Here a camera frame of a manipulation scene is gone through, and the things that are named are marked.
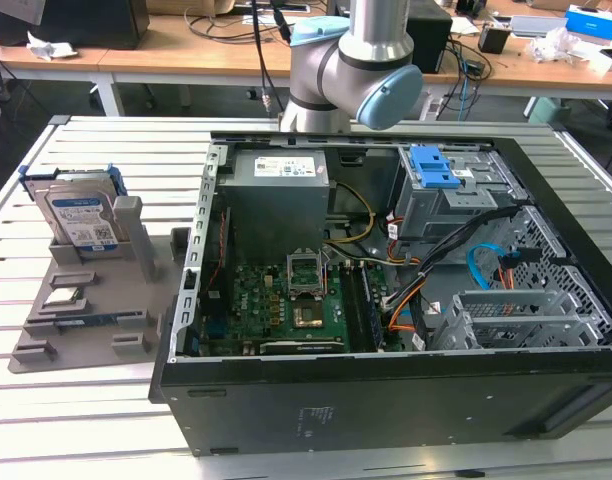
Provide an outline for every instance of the side panel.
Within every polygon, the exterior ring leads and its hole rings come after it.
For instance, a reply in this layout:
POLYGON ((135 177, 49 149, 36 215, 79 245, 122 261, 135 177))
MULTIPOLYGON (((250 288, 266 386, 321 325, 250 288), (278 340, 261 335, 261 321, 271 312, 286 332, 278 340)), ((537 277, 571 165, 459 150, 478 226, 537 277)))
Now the side panel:
POLYGON ((169 402, 171 410, 189 446, 201 455, 555 438, 612 403, 612 383, 593 386, 588 377, 574 374, 167 387, 164 392, 177 398, 169 402), (580 392, 590 393, 576 402, 580 392))

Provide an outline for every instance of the wire bundle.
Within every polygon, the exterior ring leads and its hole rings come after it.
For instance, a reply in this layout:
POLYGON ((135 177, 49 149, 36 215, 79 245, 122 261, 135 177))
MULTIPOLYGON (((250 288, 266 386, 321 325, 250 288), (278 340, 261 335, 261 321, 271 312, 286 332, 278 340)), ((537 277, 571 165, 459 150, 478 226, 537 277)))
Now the wire bundle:
POLYGON ((453 85, 452 90, 447 95, 446 101, 443 103, 442 107, 437 113, 437 118, 439 119, 440 115, 444 112, 444 110, 452 110, 455 112, 459 112, 459 115, 458 115, 459 121, 462 120, 462 114, 466 112, 464 120, 467 120, 468 116, 470 115, 471 109, 473 108, 475 103, 477 103, 477 100, 480 97, 480 95, 478 95, 477 92, 479 90, 481 83, 484 80, 488 79, 488 77, 490 77, 491 74, 493 73, 493 65, 490 63, 490 60, 488 60, 488 58, 486 58, 480 52, 478 52, 474 48, 464 45, 462 42, 458 40, 454 40, 453 38, 450 38, 448 40, 448 44, 446 45, 446 48, 444 50, 455 56, 455 59, 457 60, 457 66, 459 69, 459 75, 457 77, 457 82, 455 82, 455 85, 453 85), (475 53, 481 60, 483 60, 483 62, 485 63, 485 67, 481 73, 475 74, 474 72, 469 71, 468 59, 464 56, 464 49, 466 49, 469 52, 475 53), (471 95, 468 95, 469 82, 472 85, 474 85, 474 92, 471 95), (455 92, 460 84, 462 85, 462 88, 459 94, 460 107, 459 108, 450 107, 448 104, 453 99, 453 96, 455 95, 455 92), (466 106, 466 102, 469 100, 470 100, 470 104, 466 106))
POLYGON ((446 255, 451 251, 459 248, 468 241, 470 237, 477 231, 477 229, 491 221, 499 218, 512 217, 515 215, 521 207, 512 206, 504 207, 497 210, 491 210, 477 217, 471 218, 468 222, 464 223, 461 227, 448 234, 446 237, 441 239, 424 257, 424 259, 417 265, 415 270, 415 278, 404 285, 401 289, 395 292, 386 301, 386 311, 393 310, 388 327, 390 330, 396 329, 397 318, 401 311, 404 309, 406 304, 415 296, 417 292, 421 290, 426 283, 428 274, 432 271, 437 263, 443 260, 446 255))

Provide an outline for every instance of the slotted metal table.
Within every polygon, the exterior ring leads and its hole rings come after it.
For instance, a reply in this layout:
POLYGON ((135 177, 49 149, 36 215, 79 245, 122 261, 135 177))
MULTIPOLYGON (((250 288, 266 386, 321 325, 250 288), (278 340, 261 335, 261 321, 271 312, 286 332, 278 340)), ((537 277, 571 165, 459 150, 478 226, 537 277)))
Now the slotted metal table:
MULTIPOLYGON (((361 126, 353 127, 366 131, 361 126)), ((261 119, 56 118, 23 164, 117 165, 144 202, 151 235, 189 223, 210 131, 274 131, 261 119)), ((505 136, 612 262, 612 178, 565 132, 529 124, 402 123, 393 131, 505 136)), ((0 479, 612 478, 612 407, 557 441, 205 457, 187 449, 166 405, 151 405, 152 364, 14 375, 9 353, 49 263, 51 231, 13 175, 0 193, 0 479)))

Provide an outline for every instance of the blue box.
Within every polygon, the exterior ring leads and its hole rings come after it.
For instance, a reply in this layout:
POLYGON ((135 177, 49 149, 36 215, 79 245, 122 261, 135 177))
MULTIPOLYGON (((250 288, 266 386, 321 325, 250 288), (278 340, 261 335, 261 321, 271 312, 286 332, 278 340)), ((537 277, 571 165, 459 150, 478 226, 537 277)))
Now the blue box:
POLYGON ((571 5, 566 12, 566 18, 568 18, 566 28, 570 32, 612 40, 611 12, 571 5))

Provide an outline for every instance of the wooden desk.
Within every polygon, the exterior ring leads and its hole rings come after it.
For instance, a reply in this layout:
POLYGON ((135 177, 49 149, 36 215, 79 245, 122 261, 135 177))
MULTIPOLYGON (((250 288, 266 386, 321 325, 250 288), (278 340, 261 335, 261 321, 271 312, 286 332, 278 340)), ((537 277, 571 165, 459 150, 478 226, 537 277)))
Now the wooden desk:
MULTIPOLYGON (((498 11, 502 15, 563 15, 511 0, 490 0, 488 11, 498 11)), ((197 24, 201 31, 206 27, 204 22, 197 24)), ((236 24, 214 29, 211 33, 228 35, 249 31, 250 26, 236 24)), ((462 36, 460 40, 477 48, 478 37, 462 36)), ((501 55, 487 55, 494 72, 481 85, 479 93, 612 99, 612 73, 600 76, 583 62, 576 62, 574 66, 561 61, 537 64, 524 53, 527 43, 526 39, 511 37, 501 55)), ((263 49, 275 84, 288 86, 290 49, 278 41, 264 44, 263 49)), ((96 83, 107 115, 123 114, 118 83, 238 86, 261 83, 253 44, 227 45, 198 37, 188 30, 184 19, 177 16, 152 16, 149 31, 137 50, 81 49, 80 56, 74 59, 45 62, 33 58, 24 47, 0 47, 0 59, 18 78, 96 83)), ((457 78, 457 62, 451 55, 445 55, 440 73, 424 76, 429 97, 422 118, 432 119, 437 105, 457 78)))
MULTIPOLYGON (((205 31, 207 22, 196 25, 205 31)), ((250 32, 248 25, 232 25, 214 35, 236 35, 250 32)), ((283 42, 274 41, 263 45, 266 67, 280 85, 287 86, 290 77, 290 48, 283 42)), ((426 75, 428 83, 453 83, 456 70, 438 75, 426 75)), ((113 72, 123 77, 125 73, 192 74, 211 80, 216 84, 230 84, 231 77, 259 77, 259 59, 253 44, 228 45, 201 38, 189 31, 184 19, 178 16, 151 16, 148 32, 138 50, 109 50, 99 62, 99 70, 113 72)), ((246 85, 238 81, 237 85, 246 85)))
MULTIPOLYGON (((530 15, 544 17, 561 17, 564 12, 538 10, 525 4, 513 3, 510 0, 490 0, 487 10, 490 14, 498 11, 500 15, 530 15)), ((477 49, 479 35, 461 36, 459 40, 471 48, 477 49)), ((504 95, 522 97, 556 97, 556 98, 603 98, 612 100, 612 72, 599 75, 588 68, 587 62, 574 59, 572 64, 565 61, 536 63, 525 48, 529 39, 508 38, 504 51, 500 55, 485 54, 493 66, 492 75, 482 83, 479 93, 483 95, 504 95)), ((466 53, 468 58, 475 58, 473 53, 466 53)), ((457 68, 452 55, 446 55, 442 63, 444 71, 457 68)), ((441 91, 431 91, 427 100, 428 113, 436 112, 443 101, 441 91)), ((525 114, 529 114, 533 102, 529 103, 525 114)))

